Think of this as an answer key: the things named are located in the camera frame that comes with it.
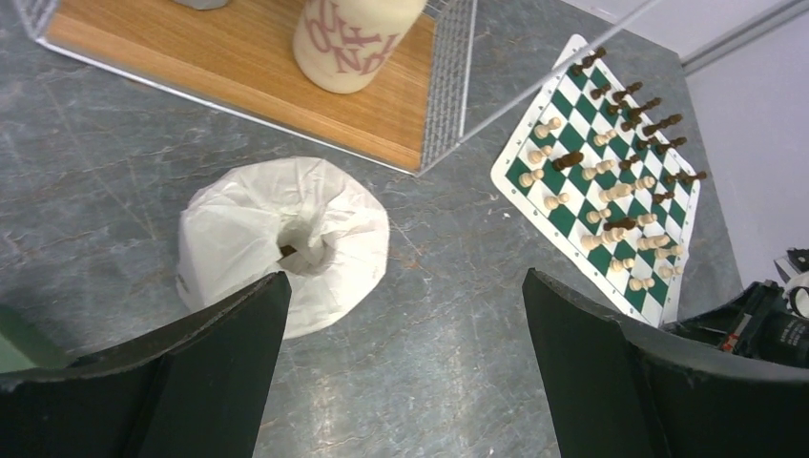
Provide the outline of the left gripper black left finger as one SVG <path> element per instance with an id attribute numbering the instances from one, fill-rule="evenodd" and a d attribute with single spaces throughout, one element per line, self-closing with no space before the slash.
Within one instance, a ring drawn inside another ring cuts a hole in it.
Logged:
<path id="1" fill-rule="evenodd" d="M 116 346 L 1 376 L 5 457 L 249 457 L 292 288 L 271 273 Z"/>

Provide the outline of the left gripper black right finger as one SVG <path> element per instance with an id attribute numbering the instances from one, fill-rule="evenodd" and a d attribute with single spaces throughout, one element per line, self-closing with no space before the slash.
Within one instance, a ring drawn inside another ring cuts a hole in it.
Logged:
<path id="1" fill-rule="evenodd" d="M 565 457 L 804 457 L 808 367 L 728 354 L 524 279 L 529 332 Z"/>

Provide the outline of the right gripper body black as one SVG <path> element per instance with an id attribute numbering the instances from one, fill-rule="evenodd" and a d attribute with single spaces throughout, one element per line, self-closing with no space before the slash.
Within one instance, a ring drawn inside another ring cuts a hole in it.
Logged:
<path id="1" fill-rule="evenodd" d="M 720 307 L 663 330 L 744 358 L 808 367 L 808 286 L 755 281 Z"/>

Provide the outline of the green white chess board mat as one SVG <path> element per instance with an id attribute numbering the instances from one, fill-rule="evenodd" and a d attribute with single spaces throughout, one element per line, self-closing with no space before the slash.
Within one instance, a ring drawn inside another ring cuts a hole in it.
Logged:
<path id="1" fill-rule="evenodd" d="M 560 55 L 490 172 L 495 187 L 621 312 L 652 326 L 677 317 L 701 182 L 683 137 L 652 121 L 581 35 Z"/>

